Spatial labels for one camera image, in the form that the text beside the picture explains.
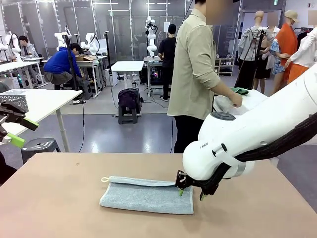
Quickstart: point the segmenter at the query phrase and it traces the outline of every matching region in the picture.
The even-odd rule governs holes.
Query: folded towel
[[[231,88],[231,90],[240,95],[247,95],[249,93],[249,91],[244,88]]]
[[[99,204],[103,207],[191,215],[194,213],[193,188],[179,195],[175,182],[110,177],[107,191]]]

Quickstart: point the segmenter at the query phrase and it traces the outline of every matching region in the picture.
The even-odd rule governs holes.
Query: green cloth
[[[249,93],[249,91],[244,88],[231,88],[231,90],[240,95],[247,95]]]

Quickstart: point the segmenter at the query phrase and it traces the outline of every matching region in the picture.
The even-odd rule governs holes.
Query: man's hand
[[[280,54],[279,57],[281,59],[289,59],[291,56],[289,54],[287,54],[287,53],[283,53],[283,54]]]
[[[287,62],[286,62],[286,64],[285,64],[285,68],[287,68],[289,65],[290,65],[290,63],[291,63],[292,61],[291,61],[291,58],[289,58],[288,60],[287,60]]]
[[[242,106],[242,96],[237,93],[233,93],[232,96],[229,97],[235,108],[239,108]]]

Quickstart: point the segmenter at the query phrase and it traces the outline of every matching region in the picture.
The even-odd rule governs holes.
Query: stool
[[[30,140],[21,148],[22,161],[25,164],[36,153],[60,152],[59,146],[54,138],[39,138]]]
[[[123,124],[124,121],[132,121],[133,124],[138,123],[138,115],[136,109],[126,110],[127,107],[123,107],[119,105],[119,113],[118,113],[118,122],[119,124]],[[125,116],[125,114],[132,113],[132,116]]]
[[[93,91],[88,80],[78,80],[78,85],[81,90],[84,92],[84,99],[89,100],[93,96]]]

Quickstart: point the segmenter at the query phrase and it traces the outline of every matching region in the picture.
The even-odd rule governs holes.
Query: black hair
[[[195,0],[195,4],[204,4],[206,3],[206,0]]]
[[[170,24],[168,27],[169,34],[175,34],[176,33],[176,26],[174,24]]]
[[[77,43],[71,43],[70,48],[71,48],[71,50],[76,49],[77,51],[80,51],[80,49],[81,49],[80,45]]]
[[[28,43],[28,38],[26,36],[20,36],[19,37],[19,41],[25,41],[26,43]]]

